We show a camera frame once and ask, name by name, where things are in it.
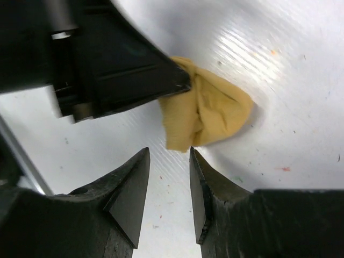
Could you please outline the yellow ankle sock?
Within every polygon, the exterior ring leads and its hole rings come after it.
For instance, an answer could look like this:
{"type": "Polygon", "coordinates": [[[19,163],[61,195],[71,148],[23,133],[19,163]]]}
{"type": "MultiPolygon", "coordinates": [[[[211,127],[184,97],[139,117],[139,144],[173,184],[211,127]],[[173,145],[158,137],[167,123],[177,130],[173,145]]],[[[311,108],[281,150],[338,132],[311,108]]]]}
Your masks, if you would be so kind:
{"type": "Polygon", "coordinates": [[[235,135],[252,112],[250,95],[190,59],[171,59],[189,74],[191,90],[159,98],[166,148],[185,153],[235,135]]]}

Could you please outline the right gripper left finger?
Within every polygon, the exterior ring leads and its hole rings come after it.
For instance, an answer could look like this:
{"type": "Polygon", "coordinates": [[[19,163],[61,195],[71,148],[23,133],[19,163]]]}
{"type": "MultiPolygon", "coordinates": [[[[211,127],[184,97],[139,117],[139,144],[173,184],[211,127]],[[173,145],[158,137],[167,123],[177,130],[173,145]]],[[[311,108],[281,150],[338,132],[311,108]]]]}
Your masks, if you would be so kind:
{"type": "Polygon", "coordinates": [[[1,257],[131,257],[138,247],[150,169],[143,148],[68,194],[1,188],[1,257]]]}

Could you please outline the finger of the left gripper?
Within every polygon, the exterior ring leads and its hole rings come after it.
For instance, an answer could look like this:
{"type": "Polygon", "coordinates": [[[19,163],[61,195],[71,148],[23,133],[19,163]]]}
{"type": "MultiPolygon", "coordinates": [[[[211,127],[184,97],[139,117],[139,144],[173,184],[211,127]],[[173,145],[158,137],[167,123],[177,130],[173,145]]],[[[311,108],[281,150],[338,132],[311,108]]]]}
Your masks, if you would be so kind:
{"type": "Polygon", "coordinates": [[[51,85],[75,121],[189,91],[189,74],[111,1],[1,1],[1,93],[51,85]]]}

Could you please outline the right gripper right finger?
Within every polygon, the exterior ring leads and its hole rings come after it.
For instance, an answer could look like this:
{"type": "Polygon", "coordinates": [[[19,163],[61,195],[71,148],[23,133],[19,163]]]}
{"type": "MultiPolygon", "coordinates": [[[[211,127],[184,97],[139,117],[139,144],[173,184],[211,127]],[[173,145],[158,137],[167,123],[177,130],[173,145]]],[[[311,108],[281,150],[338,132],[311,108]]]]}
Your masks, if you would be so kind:
{"type": "Polygon", "coordinates": [[[249,192],[190,150],[190,189],[202,257],[343,257],[343,191],[249,192]]]}

